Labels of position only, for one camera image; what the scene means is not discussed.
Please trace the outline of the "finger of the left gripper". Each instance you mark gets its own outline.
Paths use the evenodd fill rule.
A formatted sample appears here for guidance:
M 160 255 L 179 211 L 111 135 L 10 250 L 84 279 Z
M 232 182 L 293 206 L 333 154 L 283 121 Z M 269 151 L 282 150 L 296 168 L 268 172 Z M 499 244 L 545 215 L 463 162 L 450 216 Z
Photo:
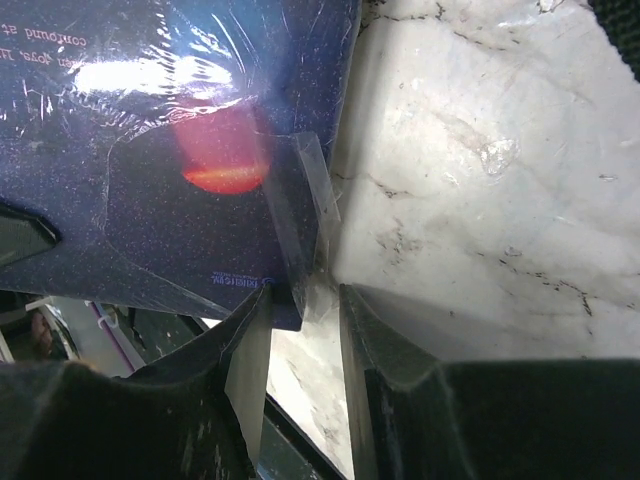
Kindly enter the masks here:
M 63 234 L 47 212 L 1 203 L 1 267 L 58 252 Z

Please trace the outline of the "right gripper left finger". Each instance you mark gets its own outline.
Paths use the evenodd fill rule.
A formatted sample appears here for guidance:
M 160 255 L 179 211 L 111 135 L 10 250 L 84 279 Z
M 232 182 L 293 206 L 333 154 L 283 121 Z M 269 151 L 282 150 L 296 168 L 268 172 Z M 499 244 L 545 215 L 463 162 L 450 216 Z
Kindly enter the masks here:
M 5 479 L 253 479 L 272 293 L 126 378 L 78 361 L 1 368 Z

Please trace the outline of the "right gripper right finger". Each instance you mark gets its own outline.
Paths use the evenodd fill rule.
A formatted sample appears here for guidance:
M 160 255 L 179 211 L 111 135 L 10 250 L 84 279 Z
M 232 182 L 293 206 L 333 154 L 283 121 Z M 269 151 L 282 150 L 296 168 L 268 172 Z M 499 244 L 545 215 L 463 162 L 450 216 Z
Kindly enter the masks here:
M 339 301 L 357 478 L 638 477 L 637 360 L 444 361 Z

